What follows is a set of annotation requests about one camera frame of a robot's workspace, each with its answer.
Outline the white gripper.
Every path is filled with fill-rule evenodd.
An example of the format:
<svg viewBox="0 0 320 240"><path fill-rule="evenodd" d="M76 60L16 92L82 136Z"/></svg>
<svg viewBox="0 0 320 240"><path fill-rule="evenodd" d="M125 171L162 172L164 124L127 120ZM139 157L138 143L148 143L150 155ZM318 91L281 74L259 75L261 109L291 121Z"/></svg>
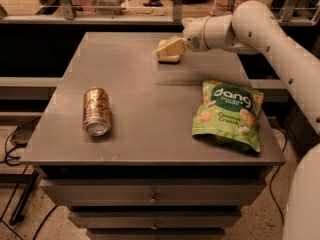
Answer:
<svg viewBox="0 0 320 240"><path fill-rule="evenodd" d="M187 46L194 52L208 51L204 33L207 21L208 17L184 18L182 20L183 38L174 36L168 40L160 40L156 55L158 57L182 55L186 52Z"/></svg>

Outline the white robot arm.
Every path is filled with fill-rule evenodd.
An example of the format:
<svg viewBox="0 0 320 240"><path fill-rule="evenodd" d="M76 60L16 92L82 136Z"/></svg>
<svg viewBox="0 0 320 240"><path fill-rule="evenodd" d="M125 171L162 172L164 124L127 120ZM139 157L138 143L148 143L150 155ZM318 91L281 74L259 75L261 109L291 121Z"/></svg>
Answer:
<svg viewBox="0 0 320 240"><path fill-rule="evenodd" d="M239 5L231 15L185 19L183 36L159 45L159 58L190 49L262 54L314 131L320 134L320 62L281 29L270 9L259 1ZM299 162L290 187L282 240L320 238L320 144Z"/></svg>

